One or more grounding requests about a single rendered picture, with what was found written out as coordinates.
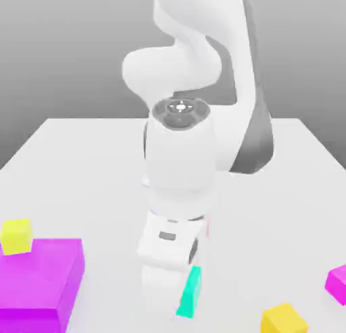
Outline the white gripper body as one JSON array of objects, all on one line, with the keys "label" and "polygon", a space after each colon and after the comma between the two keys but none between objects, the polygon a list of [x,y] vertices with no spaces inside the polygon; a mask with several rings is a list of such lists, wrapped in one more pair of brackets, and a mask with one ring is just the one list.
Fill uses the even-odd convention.
[{"label": "white gripper body", "polygon": [[146,310],[152,316],[171,319],[176,315],[189,276],[189,269],[167,270],[144,265],[141,272]]}]

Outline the small teal cube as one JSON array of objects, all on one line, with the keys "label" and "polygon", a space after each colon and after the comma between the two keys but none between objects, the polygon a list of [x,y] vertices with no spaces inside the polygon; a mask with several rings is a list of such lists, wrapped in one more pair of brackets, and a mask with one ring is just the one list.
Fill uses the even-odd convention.
[{"label": "small teal cube", "polygon": [[176,315],[192,319],[201,292],[201,267],[193,266],[185,284]]}]

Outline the small yellow cube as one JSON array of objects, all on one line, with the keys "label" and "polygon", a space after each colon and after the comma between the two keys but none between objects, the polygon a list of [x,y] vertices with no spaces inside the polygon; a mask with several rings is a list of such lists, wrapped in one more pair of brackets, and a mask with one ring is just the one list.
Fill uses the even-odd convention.
[{"label": "small yellow cube", "polygon": [[3,222],[0,244],[4,255],[31,252],[32,239],[32,226],[28,218]]},{"label": "small yellow cube", "polygon": [[261,333],[307,333],[308,324],[290,303],[263,312]]}]

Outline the small magenta cube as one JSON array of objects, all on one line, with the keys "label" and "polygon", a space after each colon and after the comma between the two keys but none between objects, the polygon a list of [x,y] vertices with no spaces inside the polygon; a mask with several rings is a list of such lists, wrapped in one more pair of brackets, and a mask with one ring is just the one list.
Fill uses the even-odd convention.
[{"label": "small magenta cube", "polygon": [[329,271],[324,287],[341,305],[346,305],[346,264]]}]

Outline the large magenta box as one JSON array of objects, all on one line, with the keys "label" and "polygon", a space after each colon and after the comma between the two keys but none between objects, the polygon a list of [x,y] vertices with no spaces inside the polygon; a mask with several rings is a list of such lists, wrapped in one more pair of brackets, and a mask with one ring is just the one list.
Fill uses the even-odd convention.
[{"label": "large magenta box", "polygon": [[85,270],[79,238],[35,239],[0,251],[0,333],[66,333]]}]

